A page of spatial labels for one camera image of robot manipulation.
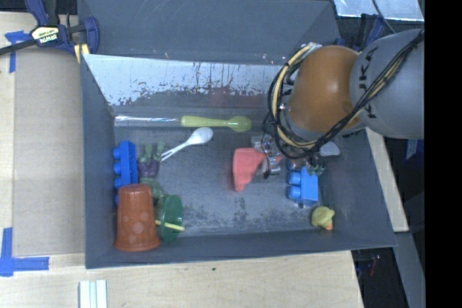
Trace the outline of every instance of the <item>green toy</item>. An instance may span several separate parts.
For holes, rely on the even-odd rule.
[[[311,213],[311,224],[313,226],[323,227],[326,230],[332,230],[334,227],[334,223],[332,222],[334,214],[335,211],[328,207],[316,207],[315,210]]]

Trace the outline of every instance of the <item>wooden table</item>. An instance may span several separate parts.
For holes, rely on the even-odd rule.
[[[8,45],[5,32],[34,25],[29,14],[0,12],[0,47]],[[0,228],[12,225],[14,213],[14,74],[8,68],[9,56],[0,57]],[[393,228],[407,231],[383,139],[368,135]],[[86,270],[84,254],[74,253],[52,255],[49,267],[0,277],[0,307],[77,307],[79,282],[101,279],[111,308],[363,307],[350,251],[98,270]]]

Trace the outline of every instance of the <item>orange object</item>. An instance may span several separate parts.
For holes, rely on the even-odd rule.
[[[257,172],[258,166],[263,163],[266,155],[254,148],[237,148],[232,158],[232,175],[234,187],[237,192],[244,190],[244,187],[252,181]]]
[[[143,252],[159,244],[150,187],[144,184],[122,186],[118,191],[114,247],[124,252]]]

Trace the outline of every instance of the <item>green spoon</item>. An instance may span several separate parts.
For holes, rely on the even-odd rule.
[[[236,132],[246,132],[252,128],[252,121],[247,117],[237,115],[230,120],[215,120],[213,118],[184,115],[181,118],[183,127],[229,127]]]

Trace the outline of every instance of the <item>plastic spoon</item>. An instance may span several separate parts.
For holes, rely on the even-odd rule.
[[[174,153],[176,153],[177,151],[180,151],[183,148],[186,148],[189,145],[205,144],[206,142],[210,141],[213,135],[214,135],[214,132],[210,127],[198,128],[192,133],[192,135],[189,137],[187,141],[176,146],[173,149],[164,151],[160,155],[162,157],[161,162],[165,161],[167,158],[170,158],[172,155],[174,155]]]
[[[181,118],[181,125],[184,127],[229,127],[232,130],[242,133],[252,128],[252,121],[247,117],[237,115],[230,120],[216,120],[213,118],[196,117],[193,115],[184,115]]]

